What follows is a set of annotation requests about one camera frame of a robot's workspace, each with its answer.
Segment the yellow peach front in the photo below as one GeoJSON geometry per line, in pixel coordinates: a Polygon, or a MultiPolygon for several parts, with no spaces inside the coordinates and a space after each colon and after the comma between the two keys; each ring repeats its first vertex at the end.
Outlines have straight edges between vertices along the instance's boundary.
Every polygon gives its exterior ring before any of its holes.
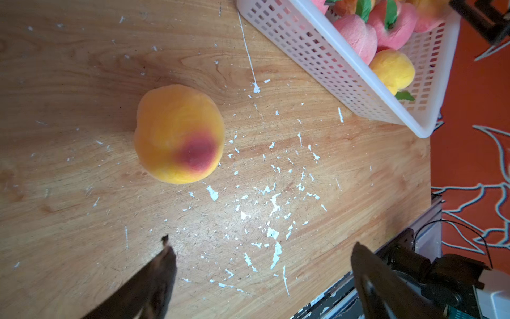
{"type": "Polygon", "coordinates": [[[392,49],[379,51],[369,67],[393,95],[407,88],[416,74],[412,61],[404,53],[392,49]]]}

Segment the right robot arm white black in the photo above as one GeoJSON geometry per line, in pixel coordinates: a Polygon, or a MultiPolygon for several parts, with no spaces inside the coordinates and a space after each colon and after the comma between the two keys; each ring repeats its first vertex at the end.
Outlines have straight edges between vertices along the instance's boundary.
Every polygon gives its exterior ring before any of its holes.
{"type": "Polygon", "coordinates": [[[451,0],[449,6],[465,19],[490,45],[509,38],[509,1],[451,0]]]}

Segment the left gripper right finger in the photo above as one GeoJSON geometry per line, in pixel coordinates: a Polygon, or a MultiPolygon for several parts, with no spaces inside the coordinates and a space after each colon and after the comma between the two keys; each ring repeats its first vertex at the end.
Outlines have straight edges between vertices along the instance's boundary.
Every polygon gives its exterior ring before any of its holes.
{"type": "Polygon", "coordinates": [[[351,266],[365,318],[442,318],[361,243],[353,247],[351,266]]]}

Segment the yellow peach back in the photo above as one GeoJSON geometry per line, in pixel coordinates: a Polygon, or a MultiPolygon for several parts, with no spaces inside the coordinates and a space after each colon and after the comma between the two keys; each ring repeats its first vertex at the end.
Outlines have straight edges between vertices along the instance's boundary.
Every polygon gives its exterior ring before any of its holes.
{"type": "Polygon", "coordinates": [[[415,6],[420,18],[442,19],[450,13],[449,1],[408,0],[406,2],[415,6]]]}

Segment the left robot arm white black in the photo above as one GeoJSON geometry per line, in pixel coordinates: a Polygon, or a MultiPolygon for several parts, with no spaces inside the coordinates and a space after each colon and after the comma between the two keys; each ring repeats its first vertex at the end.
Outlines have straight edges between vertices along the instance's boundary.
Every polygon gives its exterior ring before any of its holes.
{"type": "MultiPolygon", "coordinates": [[[[164,318],[175,278],[176,255],[163,249],[86,318],[164,318]]],[[[479,293],[509,292],[509,277],[496,279],[486,264],[447,254],[430,261],[393,245],[385,257],[356,243],[351,254],[354,286],[365,318],[485,318],[479,293]]]]}

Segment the pink peach with leaf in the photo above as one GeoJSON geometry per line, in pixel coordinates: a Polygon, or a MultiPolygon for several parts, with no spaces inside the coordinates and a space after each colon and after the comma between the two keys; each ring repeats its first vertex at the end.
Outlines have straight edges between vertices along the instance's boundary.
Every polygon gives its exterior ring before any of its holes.
{"type": "Polygon", "coordinates": [[[377,50],[399,50],[410,39],[418,21],[417,9],[410,3],[394,1],[396,17],[394,23],[386,22],[388,1],[380,1],[369,15],[367,24],[377,34],[377,50]]]}

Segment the orange red peach front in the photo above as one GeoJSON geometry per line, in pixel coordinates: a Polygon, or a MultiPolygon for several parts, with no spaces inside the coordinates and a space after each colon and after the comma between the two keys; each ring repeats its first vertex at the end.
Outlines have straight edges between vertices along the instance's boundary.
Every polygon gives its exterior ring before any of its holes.
{"type": "Polygon", "coordinates": [[[333,5],[333,12],[338,16],[358,15],[366,20],[375,6],[375,1],[371,0],[341,0],[333,5]]]}

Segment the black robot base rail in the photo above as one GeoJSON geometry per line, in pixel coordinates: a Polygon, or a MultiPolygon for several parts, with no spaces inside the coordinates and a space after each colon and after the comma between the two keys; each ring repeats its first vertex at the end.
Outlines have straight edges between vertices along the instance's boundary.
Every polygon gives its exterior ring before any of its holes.
{"type": "MultiPolygon", "coordinates": [[[[401,244],[410,248],[416,244],[416,252],[430,260],[442,256],[442,226],[435,225],[422,229],[424,224],[439,220],[442,217],[442,197],[433,195],[431,206],[407,229],[386,242],[375,251],[383,257],[390,246],[401,244]]],[[[344,277],[312,300],[294,318],[361,318],[363,307],[354,286],[353,273],[348,272],[344,277]]]]}

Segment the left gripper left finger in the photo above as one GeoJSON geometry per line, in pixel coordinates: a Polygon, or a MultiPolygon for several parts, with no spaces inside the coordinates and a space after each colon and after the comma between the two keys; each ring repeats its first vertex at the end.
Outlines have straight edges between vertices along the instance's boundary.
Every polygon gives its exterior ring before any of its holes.
{"type": "Polygon", "coordinates": [[[177,275],[177,257],[169,236],[161,241],[163,248],[157,256],[84,317],[164,318],[177,275]]]}

